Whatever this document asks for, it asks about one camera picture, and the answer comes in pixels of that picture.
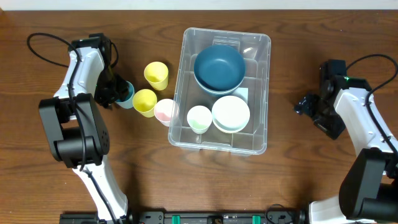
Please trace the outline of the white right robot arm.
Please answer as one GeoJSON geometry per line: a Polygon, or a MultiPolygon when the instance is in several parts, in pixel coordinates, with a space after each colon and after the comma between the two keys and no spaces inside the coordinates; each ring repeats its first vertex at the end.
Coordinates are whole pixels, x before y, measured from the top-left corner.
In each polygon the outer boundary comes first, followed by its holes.
{"type": "Polygon", "coordinates": [[[320,91],[307,94],[294,110],[310,117],[329,138],[344,130],[356,160],[337,196],[310,203],[308,223],[397,222],[397,138],[374,102],[367,80],[347,75],[343,60],[320,66],[320,91]]]}

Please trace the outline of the pale green cup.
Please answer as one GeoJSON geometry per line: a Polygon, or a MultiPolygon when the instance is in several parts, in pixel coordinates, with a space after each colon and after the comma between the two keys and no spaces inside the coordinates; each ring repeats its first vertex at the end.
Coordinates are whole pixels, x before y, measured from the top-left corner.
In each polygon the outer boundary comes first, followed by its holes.
{"type": "Polygon", "coordinates": [[[187,113],[187,122],[194,133],[203,134],[213,122],[212,113],[205,106],[194,106],[187,113]]]}

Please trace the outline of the light blue cup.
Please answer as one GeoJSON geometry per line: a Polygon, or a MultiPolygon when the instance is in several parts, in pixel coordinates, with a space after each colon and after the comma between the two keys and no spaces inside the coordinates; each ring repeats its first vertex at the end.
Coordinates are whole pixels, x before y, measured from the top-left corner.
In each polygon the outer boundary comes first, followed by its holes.
{"type": "Polygon", "coordinates": [[[116,104],[124,109],[131,109],[133,108],[133,96],[135,94],[135,89],[130,82],[128,83],[128,94],[124,100],[116,100],[116,104]]]}

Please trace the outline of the pink cup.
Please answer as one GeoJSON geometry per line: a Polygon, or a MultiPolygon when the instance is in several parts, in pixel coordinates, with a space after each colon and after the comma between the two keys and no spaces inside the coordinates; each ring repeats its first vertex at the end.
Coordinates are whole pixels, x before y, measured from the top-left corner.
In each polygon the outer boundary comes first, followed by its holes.
{"type": "Polygon", "coordinates": [[[157,102],[154,108],[155,117],[164,126],[169,127],[173,119],[178,117],[178,104],[172,99],[163,99],[157,102]]]}

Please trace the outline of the yellow cup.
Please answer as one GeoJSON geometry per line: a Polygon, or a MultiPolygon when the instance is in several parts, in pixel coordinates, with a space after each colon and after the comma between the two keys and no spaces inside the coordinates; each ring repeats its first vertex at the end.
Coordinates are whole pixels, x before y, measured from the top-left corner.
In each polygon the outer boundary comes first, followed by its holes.
{"type": "Polygon", "coordinates": [[[155,90],[165,90],[169,83],[169,70],[162,62],[151,62],[144,69],[144,78],[155,90]]]}
{"type": "Polygon", "coordinates": [[[157,104],[157,95],[150,89],[139,90],[132,99],[133,107],[146,118],[155,116],[154,108],[157,104]]]}

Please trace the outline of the white small bowl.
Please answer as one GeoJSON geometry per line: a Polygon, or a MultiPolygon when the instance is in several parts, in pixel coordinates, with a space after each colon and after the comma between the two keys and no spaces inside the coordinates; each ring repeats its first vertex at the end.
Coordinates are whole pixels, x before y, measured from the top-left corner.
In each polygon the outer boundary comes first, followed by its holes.
{"type": "Polygon", "coordinates": [[[224,96],[218,99],[211,109],[213,122],[229,128],[245,126],[250,119],[247,103],[237,96],[224,96]]]}

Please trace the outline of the light blue-grey small bowl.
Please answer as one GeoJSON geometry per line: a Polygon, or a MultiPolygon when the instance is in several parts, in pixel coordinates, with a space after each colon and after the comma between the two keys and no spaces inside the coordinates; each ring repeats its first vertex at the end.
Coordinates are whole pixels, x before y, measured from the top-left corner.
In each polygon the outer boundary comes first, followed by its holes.
{"type": "Polygon", "coordinates": [[[242,131],[242,130],[245,128],[245,126],[239,126],[239,127],[237,127],[237,128],[229,128],[229,127],[222,126],[222,125],[220,125],[220,124],[218,124],[218,123],[216,123],[216,122],[213,122],[213,124],[214,124],[221,132],[228,133],[228,134],[240,132],[240,131],[242,131]]]}

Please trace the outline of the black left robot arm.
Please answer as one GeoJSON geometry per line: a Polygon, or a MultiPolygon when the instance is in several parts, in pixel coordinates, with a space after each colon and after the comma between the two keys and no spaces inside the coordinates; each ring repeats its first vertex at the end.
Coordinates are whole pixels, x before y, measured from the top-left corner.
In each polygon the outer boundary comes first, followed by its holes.
{"type": "Polygon", "coordinates": [[[96,213],[61,214],[60,223],[132,223],[128,199],[110,168],[110,136],[98,109],[128,103],[134,94],[131,83],[113,72],[115,51],[102,33],[70,42],[61,87],[39,103],[51,154],[79,176],[97,208],[96,213]]]}

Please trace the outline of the dark teal bowl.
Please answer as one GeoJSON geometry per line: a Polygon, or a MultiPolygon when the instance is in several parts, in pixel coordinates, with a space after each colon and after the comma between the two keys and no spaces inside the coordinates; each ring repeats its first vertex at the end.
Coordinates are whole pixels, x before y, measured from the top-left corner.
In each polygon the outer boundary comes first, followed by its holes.
{"type": "Polygon", "coordinates": [[[228,95],[246,75],[243,56],[229,45],[212,45],[202,50],[193,66],[199,86],[212,95],[228,95]]]}

